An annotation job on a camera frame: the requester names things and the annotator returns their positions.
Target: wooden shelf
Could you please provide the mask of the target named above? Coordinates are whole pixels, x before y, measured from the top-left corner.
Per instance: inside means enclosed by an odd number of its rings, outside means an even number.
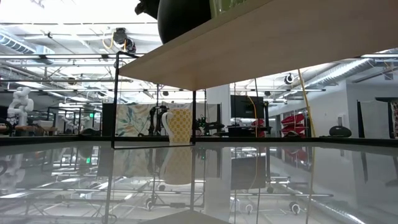
[[[398,47],[396,0],[248,0],[123,66],[187,90]]]

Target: green vase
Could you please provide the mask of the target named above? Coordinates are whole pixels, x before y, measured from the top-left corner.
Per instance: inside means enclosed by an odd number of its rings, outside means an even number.
[[[216,18],[245,1],[246,0],[210,0],[211,18]]]

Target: security camera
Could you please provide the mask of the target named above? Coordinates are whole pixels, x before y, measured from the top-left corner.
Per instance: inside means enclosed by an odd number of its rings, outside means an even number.
[[[291,73],[289,73],[288,75],[285,76],[284,81],[286,85],[291,85],[294,81],[294,76]]]

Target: humanoid robot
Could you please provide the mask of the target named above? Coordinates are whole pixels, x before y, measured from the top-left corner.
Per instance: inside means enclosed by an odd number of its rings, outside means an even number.
[[[34,102],[32,99],[29,99],[28,94],[30,93],[30,88],[28,87],[18,87],[17,91],[14,92],[11,104],[7,110],[7,117],[9,118],[9,122],[12,125],[17,123],[16,114],[18,114],[18,125],[25,126],[27,125],[27,112],[33,111]]]

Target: black metal frame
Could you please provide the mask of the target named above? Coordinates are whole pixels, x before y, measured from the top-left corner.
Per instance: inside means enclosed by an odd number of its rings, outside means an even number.
[[[114,76],[114,98],[113,98],[113,123],[112,123],[112,133],[111,133],[111,147],[114,150],[118,150],[118,149],[154,149],[154,148],[168,148],[168,147],[188,147],[188,146],[194,146],[196,144],[196,134],[195,134],[195,130],[196,130],[196,122],[195,122],[195,118],[196,118],[196,108],[197,108],[197,92],[196,91],[192,91],[192,140],[191,140],[191,144],[186,144],[186,145],[177,145],[177,146],[147,146],[147,147],[134,147],[134,146],[115,146],[115,142],[117,140],[118,137],[116,137],[116,113],[117,113],[117,108],[118,108],[118,81],[119,81],[119,59],[120,59],[120,55],[127,55],[129,57],[132,58],[139,58],[137,55],[134,54],[129,54],[129,53],[125,53],[125,52],[118,52],[116,54],[116,62],[115,62],[115,76]],[[157,85],[157,95],[158,95],[158,100],[159,100],[159,86]]]
[[[75,124],[75,121],[76,121],[76,114],[77,113],[79,113],[79,124],[78,124],[78,127],[80,127],[80,121],[81,121],[81,114],[82,113],[93,113],[94,114],[94,116],[93,116],[93,128],[94,128],[94,125],[95,125],[95,114],[96,113],[99,113],[100,114],[100,119],[99,119],[99,133],[101,133],[101,127],[102,127],[102,125],[101,125],[101,121],[102,121],[102,112],[100,112],[100,111],[95,111],[95,110],[82,110],[81,108],[79,108],[79,112],[77,112],[77,111],[74,111],[74,110],[69,110],[70,108],[68,108],[68,107],[56,107],[56,106],[51,106],[51,107],[48,107],[47,108],[47,121],[48,120],[50,120],[50,110],[58,110],[58,111],[64,111],[65,112],[65,117],[67,116],[67,111],[68,112],[73,112],[73,124]],[[63,122],[63,133],[65,133],[65,131],[66,131],[66,122]]]

